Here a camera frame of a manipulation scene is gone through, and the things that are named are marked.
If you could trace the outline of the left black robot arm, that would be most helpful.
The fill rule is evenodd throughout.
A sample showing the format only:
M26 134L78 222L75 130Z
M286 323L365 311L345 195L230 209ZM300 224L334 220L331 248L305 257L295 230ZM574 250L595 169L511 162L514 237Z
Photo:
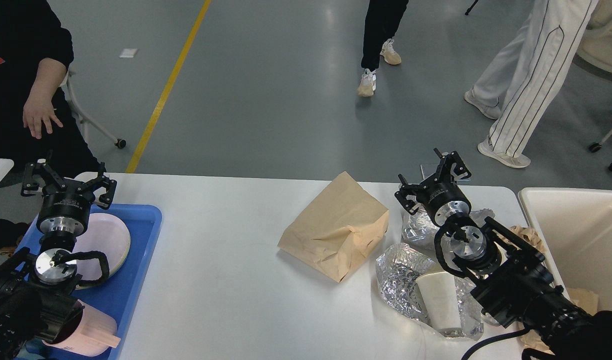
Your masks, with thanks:
M22 247L0 264L0 360L12 360L34 338L59 339L84 316L72 292L102 285L110 276L104 252L75 251L75 244L88 230L91 207L107 210L113 203L116 180L105 175L104 162L87 182L62 177L51 162L48 153L24 168L21 196L42 198L36 221L40 251Z

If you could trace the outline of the seated person's hand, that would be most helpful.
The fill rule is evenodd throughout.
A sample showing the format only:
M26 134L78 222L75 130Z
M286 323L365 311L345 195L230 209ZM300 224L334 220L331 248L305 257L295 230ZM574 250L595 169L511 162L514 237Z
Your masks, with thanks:
M53 126L63 128L64 125L56 114L52 98L45 93L32 91L25 101L22 111L22 123L34 139L40 140L44 130L53 133Z

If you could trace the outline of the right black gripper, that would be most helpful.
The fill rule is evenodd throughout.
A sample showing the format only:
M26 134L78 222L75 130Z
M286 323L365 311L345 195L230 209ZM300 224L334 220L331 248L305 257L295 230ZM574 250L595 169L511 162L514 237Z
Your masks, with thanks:
M398 174L400 187L394 196L409 215L415 215L422 205L437 227L470 226L472 206L457 182L467 181L472 172L457 151L441 152L438 148L433 151L440 163L432 175L432 184L409 183L404 175Z

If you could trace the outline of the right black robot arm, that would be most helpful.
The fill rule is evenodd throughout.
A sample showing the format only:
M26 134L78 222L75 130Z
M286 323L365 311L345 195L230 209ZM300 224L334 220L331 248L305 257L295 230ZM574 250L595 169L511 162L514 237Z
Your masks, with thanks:
M562 285L544 266L545 256L509 228L491 217L478 225L471 217L472 205L458 180L472 173L457 152L442 153L436 171L421 183L407 182L399 174L394 196L411 215L424 208L438 227L433 239L436 260L444 271L474 284L470 292L501 326L520 322L523 329L478 342L464 353L468 360L476 351L499 341L539 335L550 353L526 348L523 360L612 360L612 311L591 315L564 296Z

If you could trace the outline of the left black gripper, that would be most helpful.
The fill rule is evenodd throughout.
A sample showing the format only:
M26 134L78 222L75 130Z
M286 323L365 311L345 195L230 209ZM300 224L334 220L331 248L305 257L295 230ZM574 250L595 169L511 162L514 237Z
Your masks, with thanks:
M20 195L42 196L36 228L44 235L66 231L79 237L88 230L91 206L108 210L114 200L117 182L109 178L105 162L100 162L96 177L82 182L76 191L62 191L62 177L51 166L53 151L48 150L43 162L27 162L22 175Z

